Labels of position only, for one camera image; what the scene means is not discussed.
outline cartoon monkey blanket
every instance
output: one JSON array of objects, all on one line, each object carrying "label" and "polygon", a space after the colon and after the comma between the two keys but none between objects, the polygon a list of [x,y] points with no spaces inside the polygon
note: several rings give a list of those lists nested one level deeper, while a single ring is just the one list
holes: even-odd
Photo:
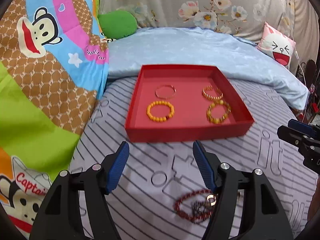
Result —
[{"label": "cartoon monkey blanket", "polygon": [[108,74],[96,0],[13,0],[0,21],[0,201],[29,236]]}]

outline red open mouth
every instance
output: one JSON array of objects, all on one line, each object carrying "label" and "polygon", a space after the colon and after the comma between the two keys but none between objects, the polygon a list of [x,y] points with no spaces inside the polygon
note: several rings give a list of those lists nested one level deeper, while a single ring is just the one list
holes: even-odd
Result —
[{"label": "red open mouth", "polygon": [[22,231],[25,231],[27,233],[31,233],[32,225],[20,219],[14,218],[10,215],[8,215],[8,217],[17,228],[20,228]]},{"label": "red open mouth", "polygon": [[22,21],[22,30],[24,33],[24,40],[26,42],[27,49],[34,52],[34,53],[40,54],[40,51],[37,50],[35,44],[33,43],[31,32],[28,29],[28,27],[26,26],[26,24],[24,23],[24,21]]},{"label": "red open mouth", "polygon": [[278,53],[278,52],[273,52],[273,57],[277,62],[279,62],[283,66],[287,66],[290,61],[290,57],[288,55]]}]

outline striped bed sheet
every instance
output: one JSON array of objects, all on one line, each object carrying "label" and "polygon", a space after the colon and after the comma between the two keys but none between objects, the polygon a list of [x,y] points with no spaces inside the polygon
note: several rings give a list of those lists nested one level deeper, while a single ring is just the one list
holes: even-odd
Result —
[{"label": "striped bed sheet", "polygon": [[[229,80],[255,123],[246,135],[203,141],[208,152],[241,171],[259,167],[274,187],[296,235],[307,222],[316,188],[317,174],[302,164],[303,157],[292,145],[278,139],[281,125],[295,118],[282,98],[270,87]],[[69,170],[86,170],[116,152],[122,141],[130,155],[118,187],[106,200],[122,240],[201,239],[207,221],[193,224],[178,217],[173,205],[181,195],[205,188],[192,154],[193,142],[131,143],[124,129],[136,77],[118,79],[107,85],[75,149]],[[93,237],[84,193],[79,195],[84,231]],[[193,200],[181,208],[191,213]],[[230,237],[239,231],[243,200],[238,200]]]}]

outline cartoon rabbit pillow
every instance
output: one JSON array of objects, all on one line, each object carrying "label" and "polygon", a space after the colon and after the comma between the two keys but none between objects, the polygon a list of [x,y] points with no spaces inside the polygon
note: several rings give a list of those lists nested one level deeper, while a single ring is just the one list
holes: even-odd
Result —
[{"label": "cartoon rabbit pillow", "polygon": [[293,40],[265,22],[262,39],[257,49],[289,69],[295,45]]}]

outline monkey ear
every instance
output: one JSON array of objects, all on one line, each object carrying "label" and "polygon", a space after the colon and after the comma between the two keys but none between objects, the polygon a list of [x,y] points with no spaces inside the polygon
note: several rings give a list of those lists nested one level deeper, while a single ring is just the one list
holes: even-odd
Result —
[{"label": "monkey ear", "polygon": [[48,44],[54,45],[54,44],[60,43],[61,41],[62,41],[61,37],[56,37],[53,41],[48,42]]},{"label": "monkey ear", "polygon": [[48,13],[48,10],[46,7],[40,7],[36,12],[35,12],[35,20],[38,19],[41,15],[44,15]]},{"label": "monkey ear", "polygon": [[10,186],[11,181],[5,176],[0,176],[0,194],[2,194],[6,199],[9,199]]}]

